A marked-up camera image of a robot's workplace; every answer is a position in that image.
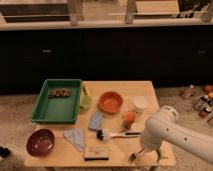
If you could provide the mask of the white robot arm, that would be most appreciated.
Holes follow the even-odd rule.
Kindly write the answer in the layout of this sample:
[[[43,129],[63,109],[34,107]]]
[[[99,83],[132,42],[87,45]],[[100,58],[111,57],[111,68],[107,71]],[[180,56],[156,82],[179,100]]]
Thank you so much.
[[[213,137],[178,125],[178,118],[179,113],[171,106],[162,106],[151,114],[141,133],[141,146],[153,151],[166,141],[213,164]]]

